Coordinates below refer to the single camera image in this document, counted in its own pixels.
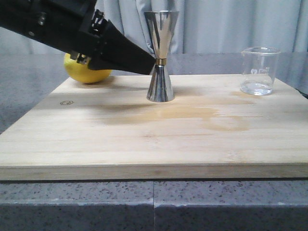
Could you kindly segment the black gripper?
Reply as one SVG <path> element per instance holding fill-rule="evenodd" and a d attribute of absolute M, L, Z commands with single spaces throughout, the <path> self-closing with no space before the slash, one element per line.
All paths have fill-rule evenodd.
<path fill-rule="evenodd" d="M 94 0 L 2 0 L 0 26 L 71 55 L 79 63 L 103 62 L 103 13 Z"/>

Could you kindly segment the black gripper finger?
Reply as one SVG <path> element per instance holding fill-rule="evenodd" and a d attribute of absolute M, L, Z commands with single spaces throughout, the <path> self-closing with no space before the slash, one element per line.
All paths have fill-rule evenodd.
<path fill-rule="evenodd" d="M 98 45 L 88 63 L 88 69 L 122 70 L 148 75 L 155 62 L 152 55 L 127 39 L 111 21 L 104 19 Z"/>

